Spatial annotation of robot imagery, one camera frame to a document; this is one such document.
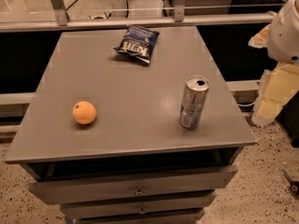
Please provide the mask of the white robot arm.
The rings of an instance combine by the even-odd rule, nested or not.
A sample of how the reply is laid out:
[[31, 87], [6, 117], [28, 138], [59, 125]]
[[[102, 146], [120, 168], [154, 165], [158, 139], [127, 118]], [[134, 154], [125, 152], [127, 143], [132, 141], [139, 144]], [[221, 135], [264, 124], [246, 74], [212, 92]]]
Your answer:
[[272, 20], [267, 51], [277, 62], [299, 64], [299, 0], [288, 0]]

